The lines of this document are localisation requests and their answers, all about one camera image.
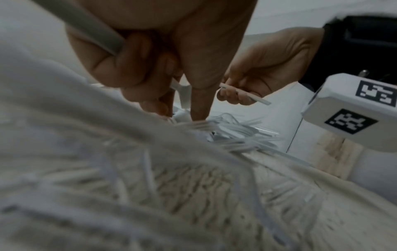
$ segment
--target white device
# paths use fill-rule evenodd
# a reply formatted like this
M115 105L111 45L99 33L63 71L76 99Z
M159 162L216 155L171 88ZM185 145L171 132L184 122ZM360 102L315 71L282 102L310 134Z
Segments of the white device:
M397 86L337 74L327 78L302 116L367 148L397 152L396 103Z

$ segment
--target hand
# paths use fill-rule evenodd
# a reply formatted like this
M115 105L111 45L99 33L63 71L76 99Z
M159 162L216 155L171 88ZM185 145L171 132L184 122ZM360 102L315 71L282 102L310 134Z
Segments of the hand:
M113 57L67 29L88 72L160 115L172 114L171 78L185 73L193 87L194 120L208 116L256 5L256 0L75 1L126 38Z
M324 30L318 28L291 28L274 33L237 58L223 82L263 98L303 77L323 35ZM232 88L220 89L217 98L231 104L255 103Z

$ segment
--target black sleeve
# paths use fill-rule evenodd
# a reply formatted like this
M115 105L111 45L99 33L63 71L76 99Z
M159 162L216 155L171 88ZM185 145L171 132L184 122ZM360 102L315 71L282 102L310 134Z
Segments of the black sleeve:
M316 91L337 73L397 84L397 18L349 16L333 20L324 30L301 84Z

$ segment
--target fingernail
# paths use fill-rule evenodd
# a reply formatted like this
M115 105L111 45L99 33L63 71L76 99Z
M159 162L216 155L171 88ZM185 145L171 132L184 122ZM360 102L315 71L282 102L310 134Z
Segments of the fingernail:
M152 49L152 43L146 39L141 42L141 57L143 60L147 59Z
M177 64L174 60L168 58L165 63L165 74L168 76L173 76L176 65Z

